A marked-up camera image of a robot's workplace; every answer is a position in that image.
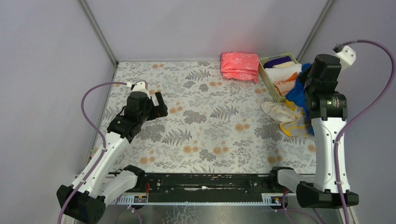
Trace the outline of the blue towel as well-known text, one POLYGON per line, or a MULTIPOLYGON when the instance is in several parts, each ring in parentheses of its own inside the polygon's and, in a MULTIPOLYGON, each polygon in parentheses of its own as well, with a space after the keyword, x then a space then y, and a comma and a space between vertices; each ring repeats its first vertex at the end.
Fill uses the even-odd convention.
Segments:
POLYGON ((305 105, 305 96, 304 96, 304 82, 299 80, 299 77, 311 67, 311 63, 305 63, 302 65, 302 71, 299 72, 296 78, 295 85, 291 91, 289 91, 285 98, 288 101, 293 102, 296 106, 302 107, 304 109, 305 115, 308 119, 308 124, 311 124, 311 120, 309 119, 309 111, 305 105))

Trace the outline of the orange cartoon towel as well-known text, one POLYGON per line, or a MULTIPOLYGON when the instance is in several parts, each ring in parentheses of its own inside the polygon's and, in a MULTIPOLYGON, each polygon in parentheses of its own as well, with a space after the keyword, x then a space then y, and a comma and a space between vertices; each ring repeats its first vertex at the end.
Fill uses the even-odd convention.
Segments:
POLYGON ((299 74, 298 72, 295 72, 288 79, 274 83, 274 87, 280 96, 282 97, 286 96, 287 93, 294 88, 298 74, 299 74))

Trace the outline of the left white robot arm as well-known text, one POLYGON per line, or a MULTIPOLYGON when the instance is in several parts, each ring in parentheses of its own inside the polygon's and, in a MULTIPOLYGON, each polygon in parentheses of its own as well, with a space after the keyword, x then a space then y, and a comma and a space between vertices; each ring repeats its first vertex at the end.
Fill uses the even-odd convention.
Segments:
POLYGON ((101 151, 93 156, 71 185, 61 185, 57 190, 61 206, 59 223, 63 215, 67 215, 85 224, 96 224, 109 203, 136 186, 139 176, 129 170, 123 170, 107 184, 103 182, 118 156, 141 131, 144 122, 168 115, 162 94, 156 92, 155 96, 158 105, 154 105, 146 92, 130 93, 126 106, 110 122, 101 151))

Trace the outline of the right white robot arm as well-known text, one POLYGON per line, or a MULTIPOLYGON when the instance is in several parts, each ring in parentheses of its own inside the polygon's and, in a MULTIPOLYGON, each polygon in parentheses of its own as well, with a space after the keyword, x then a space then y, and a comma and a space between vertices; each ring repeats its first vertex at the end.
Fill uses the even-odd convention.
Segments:
POLYGON ((313 180, 288 167, 273 167, 269 173, 272 185, 291 190, 303 208, 340 209, 359 203, 345 168, 342 130, 347 124, 347 98, 335 90, 341 69, 340 58, 319 54, 298 78, 304 84, 317 149, 313 180))

